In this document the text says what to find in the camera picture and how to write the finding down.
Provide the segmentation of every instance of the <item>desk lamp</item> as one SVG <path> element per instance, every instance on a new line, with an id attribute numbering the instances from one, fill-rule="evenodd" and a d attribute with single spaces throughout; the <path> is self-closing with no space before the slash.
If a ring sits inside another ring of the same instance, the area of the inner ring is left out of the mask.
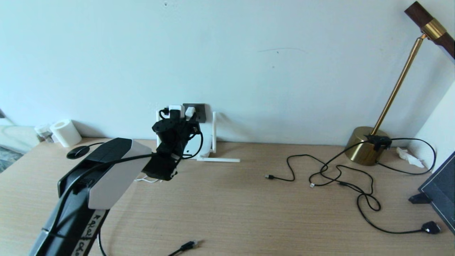
<path id="1" fill-rule="evenodd" d="M 419 51 L 420 45 L 422 44 L 425 38 L 433 41 L 435 44 L 439 45 L 440 47 L 444 48 L 447 53 L 450 55 L 451 60 L 455 60 L 455 46 L 454 46 L 454 39 L 447 33 L 446 29 L 435 19 L 430 13 L 425 10 L 417 1 L 414 2 L 408 9 L 404 11 L 409 18 L 414 21 L 417 26 L 419 26 L 420 30 L 422 31 L 422 35 L 417 38 L 412 46 L 411 52 L 409 54 L 408 60 L 406 61 L 403 70 L 398 78 L 397 83 L 390 95 L 387 103 L 382 110 L 381 115 L 379 116 L 376 125 L 372 127 L 361 126 L 354 129 L 352 132 L 351 138 L 348 141 L 346 148 L 352 147 L 357 143 L 361 143 L 367 141 L 367 135 L 378 135 L 378 136 L 387 136 L 388 135 L 379 130 L 382 121 L 384 120 L 387 111 L 392 105 L 392 102 L 398 93 L 398 90 L 403 83 L 406 74 L 408 73 L 409 68 L 411 67 L 412 61 L 414 60 L 417 52 Z M 352 147 L 350 150 L 346 151 L 346 155 L 349 159 L 353 162 L 362 165 L 374 165 L 376 161 L 379 160 L 381 154 L 383 153 L 384 149 L 387 146 L 376 147 L 373 143 L 366 142 L 359 144 L 355 147 Z"/>

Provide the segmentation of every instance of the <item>white cable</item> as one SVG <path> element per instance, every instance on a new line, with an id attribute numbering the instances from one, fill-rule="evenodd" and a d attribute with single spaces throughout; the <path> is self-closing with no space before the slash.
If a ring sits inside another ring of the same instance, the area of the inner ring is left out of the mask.
<path id="1" fill-rule="evenodd" d="M 146 181 L 146 182 L 148 182 L 148 183 L 155 183 L 155 182 L 159 181 L 159 179 L 156 179 L 156 180 L 147 180 L 147 178 L 148 178 L 148 176 L 145 175 L 143 178 L 135 179 L 134 181 L 141 181 L 141 180 L 143 180 L 143 181 Z"/>

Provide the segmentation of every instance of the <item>white wall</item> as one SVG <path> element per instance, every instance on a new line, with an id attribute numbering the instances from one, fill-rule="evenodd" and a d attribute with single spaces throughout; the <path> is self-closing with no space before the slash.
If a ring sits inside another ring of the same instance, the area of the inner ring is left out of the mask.
<path id="1" fill-rule="evenodd" d="M 436 171 L 455 151 L 455 82 L 444 95 L 441 102 L 430 115 L 416 137 L 430 143 L 437 153 Z M 412 142 L 409 145 L 414 155 L 422 159 L 427 168 L 433 163 L 433 153 L 423 143 Z"/>
<path id="2" fill-rule="evenodd" d="M 156 109 L 202 102 L 224 140 L 345 144 L 374 125 L 420 35 L 412 2 L 3 1 L 0 108 L 19 125 L 154 138 Z M 420 3 L 455 34 L 453 0 Z M 425 41 L 382 129 L 413 137 L 454 77 Z"/>

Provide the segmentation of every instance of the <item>white roll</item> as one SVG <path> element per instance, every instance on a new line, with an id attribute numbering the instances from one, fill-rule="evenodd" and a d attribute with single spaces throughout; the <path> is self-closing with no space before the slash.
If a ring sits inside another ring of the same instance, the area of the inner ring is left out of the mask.
<path id="1" fill-rule="evenodd" d="M 51 132 L 65 148 L 74 146 L 82 140 L 71 119 L 63 119 L 51 125 Z"/>

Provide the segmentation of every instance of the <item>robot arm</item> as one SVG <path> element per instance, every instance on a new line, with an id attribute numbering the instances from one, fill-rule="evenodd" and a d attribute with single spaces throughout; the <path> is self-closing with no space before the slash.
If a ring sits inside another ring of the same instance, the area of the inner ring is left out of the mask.
<path id="1" fill-rule="evenodd" d="M 195 115 L 187 117 L 183 106 L 169 109 L 169 118 L 152 127 L 162 141 L 156 153 L 131 139 L 116 138 L 98 147 L 58 182 L 59 202 L 30 255 L 87 255 L 110 208 L 141 171 L 163 180 L 177 174 L 185 146 L 200 134 L 200 128 Z"/>

